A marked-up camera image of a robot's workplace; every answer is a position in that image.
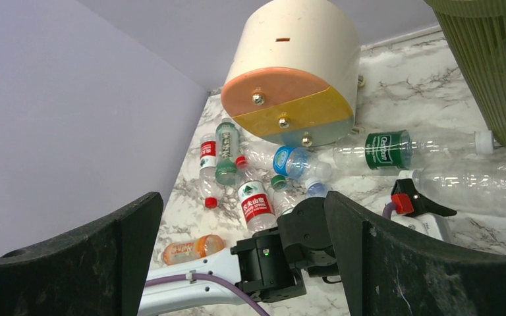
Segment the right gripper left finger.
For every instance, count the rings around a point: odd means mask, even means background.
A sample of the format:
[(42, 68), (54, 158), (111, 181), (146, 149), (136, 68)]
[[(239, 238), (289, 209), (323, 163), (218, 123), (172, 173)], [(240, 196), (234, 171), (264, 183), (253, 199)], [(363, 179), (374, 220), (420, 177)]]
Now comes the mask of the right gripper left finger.
[(126, 206), (0, 257), (0, 315), (136, 315), (163, 200)]

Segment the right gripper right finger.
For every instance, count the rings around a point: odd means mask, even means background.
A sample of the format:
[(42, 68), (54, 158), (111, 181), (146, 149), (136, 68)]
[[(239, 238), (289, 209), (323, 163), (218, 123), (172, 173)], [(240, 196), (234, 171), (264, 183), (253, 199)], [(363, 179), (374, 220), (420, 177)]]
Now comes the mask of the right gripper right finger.
[(506, 256), (439, 241), (339, 192), (324, 210), (351, 315), (506, 315)]

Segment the clear unlabelled bottle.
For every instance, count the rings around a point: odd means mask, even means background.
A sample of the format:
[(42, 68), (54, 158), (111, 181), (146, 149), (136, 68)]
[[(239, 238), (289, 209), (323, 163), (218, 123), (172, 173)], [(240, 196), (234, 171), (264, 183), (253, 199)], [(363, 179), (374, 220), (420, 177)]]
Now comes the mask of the clear unlabelled bottle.
[(506, 217), (506, 161), (455, 159), (401, 171), (428, 199), (465, 213)]

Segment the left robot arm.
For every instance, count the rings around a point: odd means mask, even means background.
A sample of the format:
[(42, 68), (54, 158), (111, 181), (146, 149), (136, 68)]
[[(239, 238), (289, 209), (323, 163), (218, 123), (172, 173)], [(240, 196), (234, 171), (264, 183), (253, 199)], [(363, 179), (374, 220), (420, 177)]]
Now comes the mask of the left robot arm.
[(312, 278), (339, 274), (322, 197), (300, 202), (277, 226), (239, 240), (231, 248), (148, 273), (139, 315), (159, 315), (202, 305), (260, 303), (306, 294), (303, 271)]

